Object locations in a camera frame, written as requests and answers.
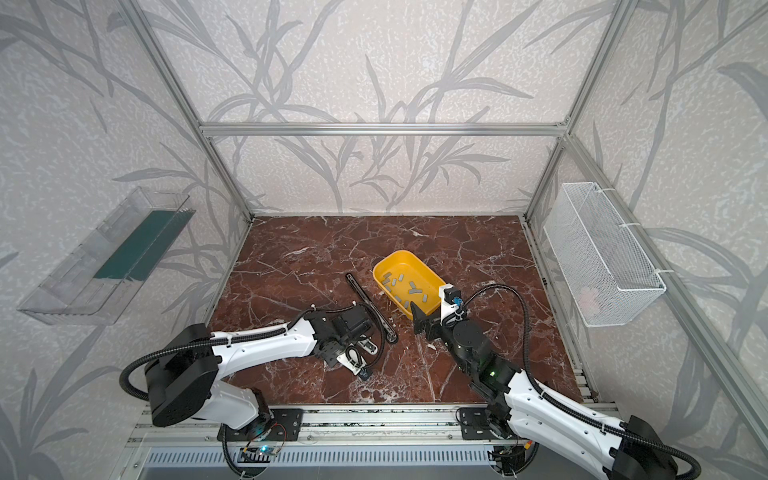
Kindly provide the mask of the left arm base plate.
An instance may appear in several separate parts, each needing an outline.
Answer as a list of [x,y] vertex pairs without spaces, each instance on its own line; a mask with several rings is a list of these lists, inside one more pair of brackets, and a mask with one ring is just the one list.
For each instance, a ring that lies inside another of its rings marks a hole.
[[301,408],[277,408],[271,410],[269,420],[255,420],[239,430],[226,425],[217,433],[216,439],[227,442],[272,441],[295,442],[298,440],[305,411]]

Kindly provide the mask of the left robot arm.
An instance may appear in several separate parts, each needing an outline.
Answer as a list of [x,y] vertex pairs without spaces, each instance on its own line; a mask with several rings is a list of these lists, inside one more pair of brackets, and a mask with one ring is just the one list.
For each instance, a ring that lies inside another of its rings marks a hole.
[[367,379],[372,364],[365,357],[378,359],[383,352],[371,333],[385,330],[365,304],[311,307],[289,322],[243,331],[213,332],[197,323],[163,349],[132,361],[120,373],[119,385],[149,404],[156,427],[196,419],[233,430],[251,428],[269,419],[266,401],[254,389],[228,383],[229,377],[278,360],[315,357]]

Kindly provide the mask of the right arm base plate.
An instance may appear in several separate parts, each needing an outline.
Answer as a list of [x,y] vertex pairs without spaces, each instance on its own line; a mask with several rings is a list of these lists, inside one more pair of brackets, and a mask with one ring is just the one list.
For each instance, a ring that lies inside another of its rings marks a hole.
[[508,439],[508,436],[492,427],[490,412],[486,407],[460,407],[455,417],[463,440]]

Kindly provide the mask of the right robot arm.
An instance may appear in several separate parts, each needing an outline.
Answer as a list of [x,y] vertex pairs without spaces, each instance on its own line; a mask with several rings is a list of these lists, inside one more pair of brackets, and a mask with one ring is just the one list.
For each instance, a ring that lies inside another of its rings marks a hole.
[[414,332],[445,344],[470,387],[487,403],[488,423],[499,436],[531,440],[597,479],[696,479],[700,463],[665,445],[644,420],[601,414],[535,378],[493,350],[472,320],[442,321],[411,305]]

